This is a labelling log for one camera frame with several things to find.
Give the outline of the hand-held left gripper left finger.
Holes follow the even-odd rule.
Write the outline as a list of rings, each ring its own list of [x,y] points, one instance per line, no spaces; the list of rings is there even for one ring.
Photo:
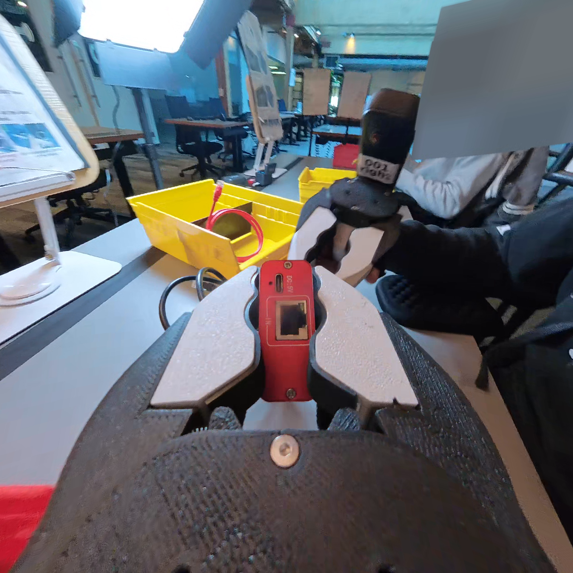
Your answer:
[[[161,324],[175,345],[150,400],[154,412],[190,414],[192,430],[242,430],[248,409],[262,397],[261,340],[250,311],[259,294],[260,269],[249,266],[225,280],[212,268],[166,287]],[[174,288],[192,282],[195,308],[181,328],[167,328],[166,302]]]

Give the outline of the red ethernet splitter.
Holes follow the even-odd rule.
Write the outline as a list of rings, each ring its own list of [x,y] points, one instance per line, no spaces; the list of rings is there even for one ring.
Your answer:
[[[258,310],[262,399],[309,402],[309,345],[316,331],[311,265],[302,260],[265,262],[259,273]]]

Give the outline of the overhead studio light panel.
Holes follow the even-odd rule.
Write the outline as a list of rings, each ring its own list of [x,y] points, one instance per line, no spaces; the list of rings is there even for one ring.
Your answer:
[[[52,1],[55,46],[75,33],[206,68],[253,1]]]

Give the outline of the person's right forearm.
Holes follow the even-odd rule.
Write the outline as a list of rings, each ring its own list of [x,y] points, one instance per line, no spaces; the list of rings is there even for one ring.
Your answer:
[[[513,287],[507,262],[510,238],[507,225],[450,230],[405,221],[375,268],[420,284],[502,295]]]

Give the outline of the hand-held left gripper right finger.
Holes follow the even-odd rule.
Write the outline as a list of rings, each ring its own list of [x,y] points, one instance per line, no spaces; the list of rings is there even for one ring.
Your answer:
[[[309,343],[308,390],[325,430],[340,409],[360,427],[384,407],[415,410],[412,387],[381,314],[354,287],[323,267],[313,269],[315,315]]]

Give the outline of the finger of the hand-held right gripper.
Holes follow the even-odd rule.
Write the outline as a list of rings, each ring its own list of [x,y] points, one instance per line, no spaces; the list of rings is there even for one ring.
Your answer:
[[[289,261],[309,264],[336,264],[333,240],[338,221],[325,207],[317,207],[300,225],[290,241]]]
[[[333,238],[335,276],[353,287],[364,280],[373,267],[383,234],[384,231],[376,227],[354,228],[337,223]]]

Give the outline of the printed instruction sheet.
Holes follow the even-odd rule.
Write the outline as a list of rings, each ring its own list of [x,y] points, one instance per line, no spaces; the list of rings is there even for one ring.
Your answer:
[[[88,167],[59,118],[1,39],[1,187],[25,192],[35,180],[68,182]]]

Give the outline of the black bin divider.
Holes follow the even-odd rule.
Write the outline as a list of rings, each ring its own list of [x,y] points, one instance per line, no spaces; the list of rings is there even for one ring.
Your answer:
[[[252,214],[253,202],[243,203],[237,207],[216,207],[214,212],[225,209],[235,209]],[[257,239],[256,233],[251,224],[243,216],[237,213],[223,214],[208,230],[222,237],[226,237],[229,240],[235,240],[251,233],[254,233],[255,240]]]

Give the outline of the red plastic bin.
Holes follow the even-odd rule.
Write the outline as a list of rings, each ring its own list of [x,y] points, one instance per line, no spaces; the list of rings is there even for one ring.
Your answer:
[[[355,171],[360,153],[358,144],[342,144],[333,148],[332,166],[337,170]]]
[[[8,572],[21,555],[53,491],[52,485],[1,486],[1,572]]]

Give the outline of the yellow plastic bin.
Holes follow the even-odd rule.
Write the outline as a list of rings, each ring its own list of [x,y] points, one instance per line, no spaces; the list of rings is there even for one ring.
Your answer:
[[[304,204],[310,197],[323,189],[328,189],[331,185],[344,178],[352,179],[356,176],[353,170],[334,168],[305,167],[298,177],[298,200]]]
[[[302,203],[225,183],[213,204],[216,182],[206,179],[128,198],[151,245],[200,269],[211,267],[231,278],[248,266],[287,258]],[[214,212],[216,207],[237,207],[253,202],[252,214],[235,209]],[[208,229],[223,214],[237,213],[254,233],[235,240]]]

